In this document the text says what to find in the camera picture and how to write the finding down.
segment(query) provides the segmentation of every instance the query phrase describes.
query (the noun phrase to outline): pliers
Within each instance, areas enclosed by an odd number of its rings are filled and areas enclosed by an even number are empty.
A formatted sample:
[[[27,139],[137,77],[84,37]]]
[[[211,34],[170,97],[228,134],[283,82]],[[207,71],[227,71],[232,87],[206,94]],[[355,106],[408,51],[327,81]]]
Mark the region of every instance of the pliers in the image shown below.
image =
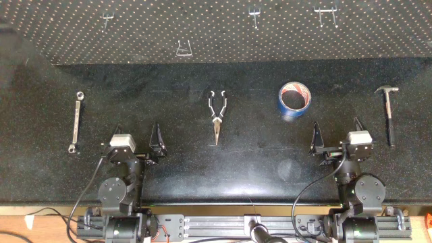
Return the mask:
[[[225,97],[225,91],[222,91],[221,94],[222,94],[222,98],[223,98],[223,107],[222,107],[222,110],[218,116],[216,116],[215,110],[213,108],[213,97],[215,97],[215,93],[213,91],[211,91],[211,96],[209,97],[209,108],[210,108],[210,112],[211,112],[211,119],[212,119],[212,122],[215,124],[216,145],[217,145],[217,141],[219,140],[219,133],[221,131],[222,118],[223,118],[223,115],[225,115],[225,112],[227,111],[227,98]]]

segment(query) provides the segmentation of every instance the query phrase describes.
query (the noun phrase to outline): hammer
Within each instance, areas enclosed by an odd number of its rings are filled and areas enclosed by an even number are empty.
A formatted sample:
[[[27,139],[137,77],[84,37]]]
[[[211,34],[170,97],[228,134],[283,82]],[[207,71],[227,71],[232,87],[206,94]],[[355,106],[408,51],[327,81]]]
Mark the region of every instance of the hammer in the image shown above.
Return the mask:
[[[385,108],[387,109],[387,132],[389,136],[389,146],[391,149],[395,148],[394,128],[392,122],[392,109],[390,108],[389,92],[399,91],[398,87],[391,87],[390,85],[384,85],[379,87],[375,92],[383,90],[385,94]]]

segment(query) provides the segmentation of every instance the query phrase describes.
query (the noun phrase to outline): hammer handle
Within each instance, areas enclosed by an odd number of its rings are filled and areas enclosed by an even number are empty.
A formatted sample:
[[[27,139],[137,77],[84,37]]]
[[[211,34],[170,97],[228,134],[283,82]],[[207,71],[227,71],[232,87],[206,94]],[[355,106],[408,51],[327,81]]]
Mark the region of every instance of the hammer handle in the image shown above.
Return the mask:
[[[396,144],[395,144],[395,137],[394,137],[393,121],[391,118],[387,119],[387,132],[389,134],[389,146],[391,149],[394,149],[396,147]]]

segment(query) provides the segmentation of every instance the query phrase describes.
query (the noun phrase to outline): hammer head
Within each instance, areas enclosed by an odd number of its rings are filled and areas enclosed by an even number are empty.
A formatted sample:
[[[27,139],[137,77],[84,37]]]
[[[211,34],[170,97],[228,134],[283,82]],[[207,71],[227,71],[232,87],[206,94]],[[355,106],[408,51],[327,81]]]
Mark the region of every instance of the hammer head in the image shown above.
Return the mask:
[[[384,86],[379,87],[375,92],[378,92],[380,90],[383,90],[384,92],[391,92],[391,91],[396,92],[396,91],[399,91],[399,88],[398,87],[391,87],[390,85],[384,85]]]

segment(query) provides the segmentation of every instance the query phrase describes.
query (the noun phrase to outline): speckled countertop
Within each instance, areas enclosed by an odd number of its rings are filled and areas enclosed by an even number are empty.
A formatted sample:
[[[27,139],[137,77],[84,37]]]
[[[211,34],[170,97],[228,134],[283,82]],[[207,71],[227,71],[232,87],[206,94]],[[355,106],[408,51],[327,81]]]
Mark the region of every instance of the speckled countertop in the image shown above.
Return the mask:
[[[431,59],[316,60],[262,63],[52,66],[41,57],[16,66],[1,88],[0,203],[72,205],[97,164],[101,142],[121,124],[145,151],[155,121],[169,156],[147,167],[146,204],[290,204],[311,181],[329,173],[308,155],[313,122],[327,146],[345,139],[361,118],[377,141],[364,172],[387,186],[386,203],[432,204]],[[309,110],[287,123],[277,109],[283,84],[312,93]],[[386,142],[381,85],[390,94],[397,147]],[[85,93],[79,153],[72,139],[74,100]],[[226,90],[219,146],[207,107],[210,90]],[[220,104],[220,97],[215,99]],[[84,204],[97,203],[99,184],[119,173],[108,164]],[[334,181],[309,190],[302,203],[338,202]]]

